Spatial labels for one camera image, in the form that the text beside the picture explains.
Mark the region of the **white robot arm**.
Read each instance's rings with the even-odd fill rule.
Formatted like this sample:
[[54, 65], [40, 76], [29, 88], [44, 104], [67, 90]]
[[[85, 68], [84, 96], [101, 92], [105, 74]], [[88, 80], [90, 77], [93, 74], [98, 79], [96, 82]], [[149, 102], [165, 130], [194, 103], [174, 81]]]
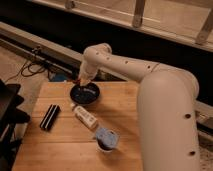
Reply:
[[143, 171], [200, 171], [196, 77], [160, 62], [114, 55], [110, 45], [102, 43], [84, 50], [80, 83], [88, 84], [101, 67], [139, 84], [137, 112]]

